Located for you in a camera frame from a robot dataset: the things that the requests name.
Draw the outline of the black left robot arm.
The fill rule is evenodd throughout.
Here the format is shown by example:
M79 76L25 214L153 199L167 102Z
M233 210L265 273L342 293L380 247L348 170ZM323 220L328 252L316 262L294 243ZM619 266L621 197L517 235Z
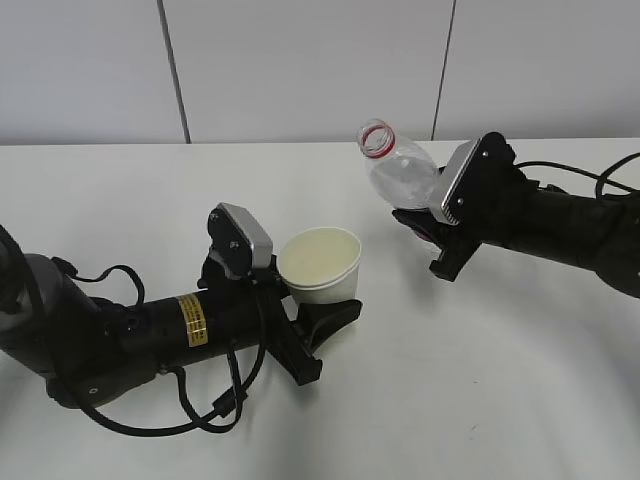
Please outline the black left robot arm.
M315 350L354 322L362 305L304 303L290 319L282 304L289 294L274 268L230 279L206 260L195 292L124 306L86 295L68 262L26 254L1 237L1 348L66 408L76 395L101 406L171 368L253 346L298 385L316 381Z

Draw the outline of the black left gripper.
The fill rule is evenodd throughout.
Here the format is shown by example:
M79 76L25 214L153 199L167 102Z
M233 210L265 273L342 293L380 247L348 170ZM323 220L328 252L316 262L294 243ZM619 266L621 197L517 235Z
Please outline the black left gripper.
M299 386L319 379L321 361L315 352L334 334L356 321L357 299L331 304L299 305L295 329L282 300L289 295L272 256L265 269L230 279L222 264L207 256L198 286L207 317L207 347L216 352L231 346L264 346Z

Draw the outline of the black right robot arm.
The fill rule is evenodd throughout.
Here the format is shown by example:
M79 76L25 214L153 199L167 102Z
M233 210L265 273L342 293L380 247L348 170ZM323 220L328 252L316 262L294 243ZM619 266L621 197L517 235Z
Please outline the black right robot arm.
M392 214L439 248L429 266L454 281L483 245L595 273L613 289L639 295L639 194L572 195L526 177L505 137L490 132L454 150L428 207Z

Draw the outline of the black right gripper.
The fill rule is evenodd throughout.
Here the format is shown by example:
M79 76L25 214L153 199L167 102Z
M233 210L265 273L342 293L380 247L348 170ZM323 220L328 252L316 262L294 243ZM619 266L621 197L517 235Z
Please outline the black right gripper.
M456 279L481 244L505 240L525 199L539 186L515 166L515 151L502 134L489 132L481 137L471 173L472 212L465 222L442 224L427 210L392 211L396 221L441 249L430 270L442 280Z

